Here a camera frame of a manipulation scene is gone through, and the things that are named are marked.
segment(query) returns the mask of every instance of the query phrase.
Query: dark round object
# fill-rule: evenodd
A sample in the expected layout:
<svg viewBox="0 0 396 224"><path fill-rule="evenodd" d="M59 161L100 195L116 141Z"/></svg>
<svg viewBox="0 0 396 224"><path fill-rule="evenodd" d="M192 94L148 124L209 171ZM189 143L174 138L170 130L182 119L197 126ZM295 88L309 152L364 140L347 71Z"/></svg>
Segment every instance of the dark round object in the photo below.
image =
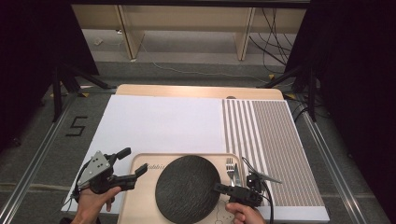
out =
<svg viewBox="0 0 396 224"><path fill-rule="evenodd" d="M207 159L180 157L165 167L155 188L161 213L175 223L195 223L207 217L219 201L213 190L220 183L219 172Z"/></svg>

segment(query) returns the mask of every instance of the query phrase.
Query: tray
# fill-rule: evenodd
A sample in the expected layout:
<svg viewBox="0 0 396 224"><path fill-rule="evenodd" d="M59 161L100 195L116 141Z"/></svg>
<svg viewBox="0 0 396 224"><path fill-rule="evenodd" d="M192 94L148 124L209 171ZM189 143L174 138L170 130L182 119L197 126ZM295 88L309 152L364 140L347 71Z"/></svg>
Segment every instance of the tray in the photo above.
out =
<svg viewBox="0 0 396 224"><path fill-rule="evenodd" d="M166 219L160 212L155 203L155 186L160 177L161 172L167 164L177 158L186 155L197 155L211 161L218 169L221 184L231 185L230 177L228 177L225 162L226 158L233 158L233 163L237 163L241 167L240 160L234 154L161 154L161 153L144 153L138 154L132 161L130 174L134 174L134 170L142 164L148 163L148 171L137 179L133 190L125 193L123 203L120 210L118 223L172 223ZM241 176L241 183L245 183L245 179ZM225 211L225 204L229 200L229 196L220 194L218 205L206 218L198 223L232 223L233 215Z"/></svg>

